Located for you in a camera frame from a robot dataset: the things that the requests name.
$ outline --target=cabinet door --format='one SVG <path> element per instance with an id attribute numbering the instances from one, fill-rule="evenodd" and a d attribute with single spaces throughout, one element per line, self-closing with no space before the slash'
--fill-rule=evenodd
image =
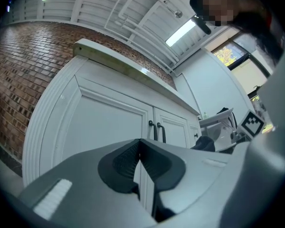
<path id="1" fill-rule="evenodd" d="M 189 129 L 189 136 L 190 136 L 190 148 L 192 148 L 198 138 L 201 136 L 200 128 L 196 126 L 195 123 L 188 121 L 188 129 Z"/>
<path id="2" fill-rule="evenodd" d="M 154 122 L 160 123 L 166 131 L 166 143 L 189 148 L 190 138 L 187 120 L 154 108 Z M 158 141 L 162 142 L 162 128 L 157 129 Z"/>
<path id="3" fill-rule="evenodd" d="M 153 139 L 149 120 L 153 121 L 151 106 L 74 76 L 57 99 L 47 123 L 40 153 L 40 175 L 79 152 L 129 139 Z M 140 186 L 143 206 L 146 179 L 139 162 L 134 181 Z"/>

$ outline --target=red brick wall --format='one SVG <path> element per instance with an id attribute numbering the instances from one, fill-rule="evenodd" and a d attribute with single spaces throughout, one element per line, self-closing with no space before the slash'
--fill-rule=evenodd
<path id="1" fill-rule="evenodd" d="M 141 53 L 93 30 L 50 22 L 5 27 L 0 30 L 0 144 L 19 160 L 41 94 L 72 58 L 72 45 L 81 38 L 121 53 L 175 88 L 171 76 Z"/>

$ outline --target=countertop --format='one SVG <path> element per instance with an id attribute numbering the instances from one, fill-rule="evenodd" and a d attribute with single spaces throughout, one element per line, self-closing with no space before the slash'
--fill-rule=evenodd
<path id="1" fill-rule="evenodd" d="M 162 79 L 157 77 L 154 73 L 110 48 L 88 39 L 81 39 L 73 45 L 73 56 L 75 57 L 76 55 L 87 57 L 127 75 L 128 77 L 133 78 L 141 84 L 144 84 L 166 96 L 193 114 L 200 114 L 198 110 L 194 109 L 188 103 L 185 97 L 165 83 Z"/>

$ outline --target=black cabinet handle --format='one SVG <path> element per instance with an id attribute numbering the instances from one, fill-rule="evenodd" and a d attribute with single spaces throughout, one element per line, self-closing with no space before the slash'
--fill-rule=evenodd
<path id="1" fill-rule="evenodd" d="M 149 121 L 149 126 L 153 126 L 154 127 L 154 140 L 158 140 L 156 126 L 155 126 L 155 124 L 151 120 Z"/>
<path id="2" fill-rule="evenodd" d="M 166 131 L 165 131 L 165 128 L 160 123 L 157 123 L 157 127 L 161 127 L 162 128 L 162 142 L 166 143 Z"/>

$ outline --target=tree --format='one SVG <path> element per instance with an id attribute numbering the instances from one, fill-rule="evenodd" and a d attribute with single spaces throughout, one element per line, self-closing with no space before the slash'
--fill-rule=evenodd
<path id="1" fill-rule="evenodd" d="M 216 55 L 218 59 L 226 66 L 229 66 L 236 61 L 237 57 L 232 56 L 232 54 L 232 50 L 228 49 L 227 47 L 223 47 L 214 53 L 214 55 Z"/>

